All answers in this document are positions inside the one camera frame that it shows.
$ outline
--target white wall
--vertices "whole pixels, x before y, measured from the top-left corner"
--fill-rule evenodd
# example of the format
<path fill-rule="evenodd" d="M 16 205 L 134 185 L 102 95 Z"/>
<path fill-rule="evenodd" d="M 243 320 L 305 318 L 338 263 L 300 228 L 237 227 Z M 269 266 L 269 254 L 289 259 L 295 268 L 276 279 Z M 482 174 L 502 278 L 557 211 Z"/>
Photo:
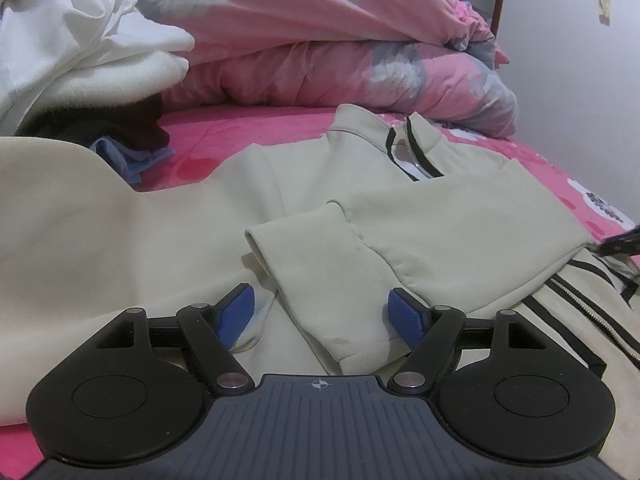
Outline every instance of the white wall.
<path fill-rule="evenodd" d="M 517 137 L 640 221 L 640 0 L 504 0 Z"/>

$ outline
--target red pattern on bedsheet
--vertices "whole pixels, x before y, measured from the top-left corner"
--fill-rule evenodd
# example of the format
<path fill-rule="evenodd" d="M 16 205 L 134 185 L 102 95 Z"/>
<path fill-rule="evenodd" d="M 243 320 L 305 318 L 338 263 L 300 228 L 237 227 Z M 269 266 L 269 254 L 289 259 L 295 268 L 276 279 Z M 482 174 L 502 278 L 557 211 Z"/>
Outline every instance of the red pattern on bedsheet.
<path fill-rule="evenodd" d="M 166 114 L 161 124 L 171 135 L 170 145 L 175 155 L 147 170 L 137 189 L 156 190 L 199 182 L 227 157 L 249 144 L 272 145 L 313 139 L 327 130 L 334 113 L 334 108 L 219 106 Z M 402 118 L 399 114 L 380 116 L 388 122 Z M 521 142 L 488 139 L 457 129 L 440 130 L 452 142 L 474 144 L 517 158 L 573 211 L 596 240 L 633 227 L 622 213 Z M 41 459 L 25 424 L 0 428 L 0 473 L 21 478 Z"/>

